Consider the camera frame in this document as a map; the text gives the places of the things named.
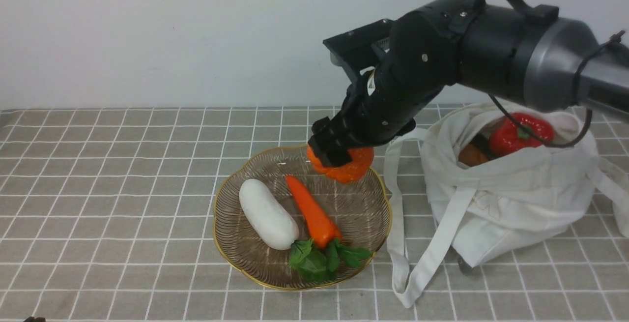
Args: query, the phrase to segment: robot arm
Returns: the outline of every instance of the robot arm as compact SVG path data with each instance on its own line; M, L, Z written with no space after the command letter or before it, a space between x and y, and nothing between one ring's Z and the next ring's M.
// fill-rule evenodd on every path
M495 102L497 96L541 112L584 105L629 121L622 33L599 44L584 22L560 18L556 6L508 1L513 8L435 0L396 21L324 40L351 85L339 113L313 123L308 144L323 165L339 167L351 161L346 150L384 145L415 129L413 117L456 83Z

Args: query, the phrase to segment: bag handle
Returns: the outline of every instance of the bag handle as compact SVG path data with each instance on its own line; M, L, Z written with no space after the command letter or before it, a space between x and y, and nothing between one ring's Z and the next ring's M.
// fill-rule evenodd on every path
M611 199L618 229L624 237L629 237L629 178L627 174L606 158L599 157L598 167L591 168L588 177L600 192Z
M409 263L404 254L404 210L402 192L398 187L398 165L400 164L400 154L404 141L411 139L423 141L426 134L425 129L417 128L415 131L397 138L391 142L384 157L384 183L392 194L389 202L393 212L393 225L387 238L387 252L389 252L393 263L391 286L405 308L413 307L415 301L422 295L436 273L454 240L463 215L472 202L474 194L476 194L476 188L457 188L433 239L409 276Z

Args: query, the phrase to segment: fruit plate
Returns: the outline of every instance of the fruit plate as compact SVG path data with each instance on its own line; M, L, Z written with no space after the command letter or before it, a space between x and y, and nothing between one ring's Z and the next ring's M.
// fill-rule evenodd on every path
M358 181L337 183L315 172L306 156L306 146L276 147L251 158L219 188L214 200L214 243L231 266L267 288L301 291L339 284L362 271L339 266L335 280L310 282L289 266L290 250L278 251L265 244L245 217L238 192L246 179L262 181L277 201L294 217L299 239L308 239L306 224L299 214L285 176L293 175L304 183L319 205L335 220L343 233L342 243L377 252L391 230L391 206L384 183L371 168Z

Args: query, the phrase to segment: orange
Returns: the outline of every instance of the orange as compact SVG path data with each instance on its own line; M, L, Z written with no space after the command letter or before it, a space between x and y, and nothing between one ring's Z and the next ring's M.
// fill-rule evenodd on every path
M339 183L349 183L361 179L369 171L369 167L373 162L373 147L349 149L348 152L352 157L352 162L341 167L324 167L310 146L306 150L314 170Z

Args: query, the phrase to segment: tiled countertop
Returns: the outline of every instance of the tiled countertop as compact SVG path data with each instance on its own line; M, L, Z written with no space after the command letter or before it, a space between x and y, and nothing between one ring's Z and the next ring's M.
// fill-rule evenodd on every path
M461 105L431 105L428 127ZM570 232L463 276L449 257L403 309L382 250L320 291L263 289L211 237L218 185L256 153L300 145L332 107L7 111L0 117L0 322L103 320L629 320L629 239L597 195ZM595 117L629 172L629 125ZM382 170L384 148L374 167ZM417 151L400 181L416 262L434 233Z

